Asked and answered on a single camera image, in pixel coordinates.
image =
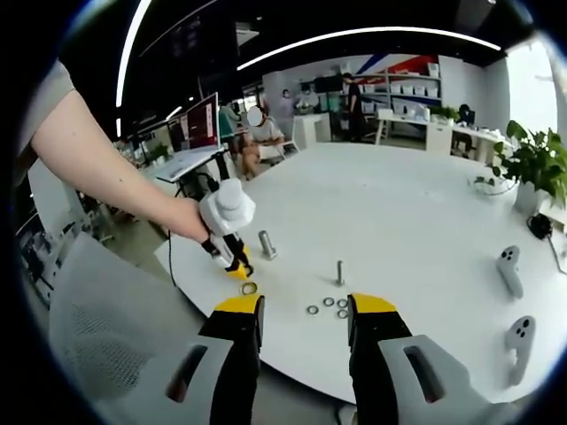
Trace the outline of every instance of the green plant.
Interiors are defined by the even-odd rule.
[[[506,129],[508,137],[515,137],[520,146],[512,155],[504,153],[504,142],[494,144],[494,152],[501,160],[500,166],[489,165],[495,177],[515,182],[533,183],[535,190],[546,191],[555,203],[565,207],[567,201],[567,150],[561,145],[561,137],[551,128],[547,133],[530,134],[512,120]],[[493,179],[477,177],[475,182],[494,185]]]
[[[434,104],[432,106],[428,106],[429,110],[431,111],[431,115],[439,115],[441,117],[445,117],[448,120],[458,120],[459,119],[459,112],[452,108],[451,106],[441,106],[439,104]]]

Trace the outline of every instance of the blue stripe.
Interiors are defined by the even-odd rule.
[[[358,70],[358,73],[365,73],[366,71],[368,71],[372,66],[374,66],[375,64],[378,63],[378,61],[380,61],[381,59],[385,58],[386,55],[384,53],[375,53],[374,55],[372,55],[370,57],[369,60],[366,61],[366,63],[361,67],[361,69]]]

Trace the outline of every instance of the laptop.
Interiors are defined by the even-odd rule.
[[[187,112],[189,148],[178,151],[174,156],[154,171],[156,178],[176,183],[189,171],[202,166],[212,156],[222,151],[219,137],[218,94],[201,100]]]

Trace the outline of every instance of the metal bolt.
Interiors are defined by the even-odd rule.
[[[337,261],[337,285],[343,286],[345,284],[345,277],[343,276],[343,261]]]
[[[277,252],[276,248],[274,248],[271,241],[269,240],[268,232],[266,230],[261,230],[261,232],[258,234],[258,237],[260,238],[264,256],[267,259],[274,259],[277,255]]]

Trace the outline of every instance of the standing person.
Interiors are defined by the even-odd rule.
[[[361,90],[354,82],[352,74],[343,74],[343,81],[348,84],[348,136],[351,142],[360,143],[364,124]]]
[[[229,150],[233,157],[238,152],[238,124],[240,124],[240,115],[232,109],[230,102],[221,101],[219,110],[219,129],[221,131],[221,139],[229,140]]]
[[[295,107],[290,91],[284,89],[282,98],[280,99],[280,128],[286,140],[291,140],[291,132],[293,131],[293,114]]]

